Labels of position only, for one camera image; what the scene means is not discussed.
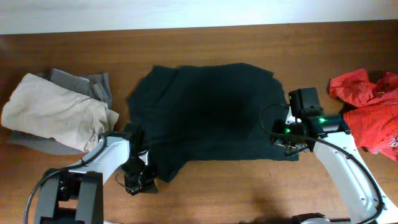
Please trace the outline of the black t-shirt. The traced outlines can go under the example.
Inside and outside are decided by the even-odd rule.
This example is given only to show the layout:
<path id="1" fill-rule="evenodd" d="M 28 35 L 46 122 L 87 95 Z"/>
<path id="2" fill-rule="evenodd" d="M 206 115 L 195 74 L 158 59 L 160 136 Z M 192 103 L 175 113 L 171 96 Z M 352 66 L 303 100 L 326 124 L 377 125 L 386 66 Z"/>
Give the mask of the black t-shirt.
<path id="1" fill-rule="evenodd" d="M 125 131 L 142 130 L 143 150 L 165 182 L 188 161 L 286 158 L 270 142 L 287 110 L 282 84 L 268 70 L 246 63 L 155 66 L 127 102 Z"/>

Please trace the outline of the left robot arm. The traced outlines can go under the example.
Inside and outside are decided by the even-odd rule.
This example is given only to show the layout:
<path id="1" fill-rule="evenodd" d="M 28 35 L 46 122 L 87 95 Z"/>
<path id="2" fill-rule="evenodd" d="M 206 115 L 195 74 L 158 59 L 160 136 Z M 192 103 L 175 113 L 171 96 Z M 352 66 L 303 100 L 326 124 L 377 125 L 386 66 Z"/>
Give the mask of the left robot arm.
<path id="1" fill-rule="evenodd" d="M 103 186 L 118 169 L 124 175 L 119 185 L 129 195 L 158 192 L 141 127 L 103 134 L 76 163 L 47 170 L 32 191 L 39 196 L 34 223 L 104 224 Z"/>

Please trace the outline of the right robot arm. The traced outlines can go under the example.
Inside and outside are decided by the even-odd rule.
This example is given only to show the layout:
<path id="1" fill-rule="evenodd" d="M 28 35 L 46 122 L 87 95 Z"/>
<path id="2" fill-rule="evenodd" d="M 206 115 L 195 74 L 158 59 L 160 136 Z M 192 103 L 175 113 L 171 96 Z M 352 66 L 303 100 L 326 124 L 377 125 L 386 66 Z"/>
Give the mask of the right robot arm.
<path id="1" fill-rule="evenodd" d="M 349 213 L 350 223 L 397 223 L 397 206 L 384 193 L 363 161 L 340 115 L 326 115 L 315 88 L 289 93 L 288 114 L 268 132 L 286 156 L 314 153 L 331 176 Z"/>

